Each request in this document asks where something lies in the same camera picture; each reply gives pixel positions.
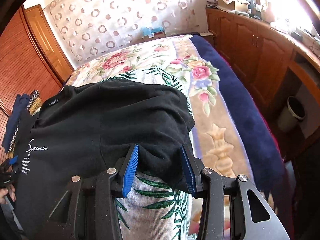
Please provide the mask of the person's left hand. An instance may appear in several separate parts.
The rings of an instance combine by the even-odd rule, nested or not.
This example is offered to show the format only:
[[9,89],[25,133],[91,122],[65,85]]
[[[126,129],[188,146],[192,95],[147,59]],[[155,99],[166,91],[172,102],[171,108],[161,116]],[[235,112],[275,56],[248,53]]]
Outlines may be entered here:
[[10,196],[13,202],[16,201],[15,188],[12,184],[7,185],[6,188],[0,189],[0,203],[6,204],[5,197]]

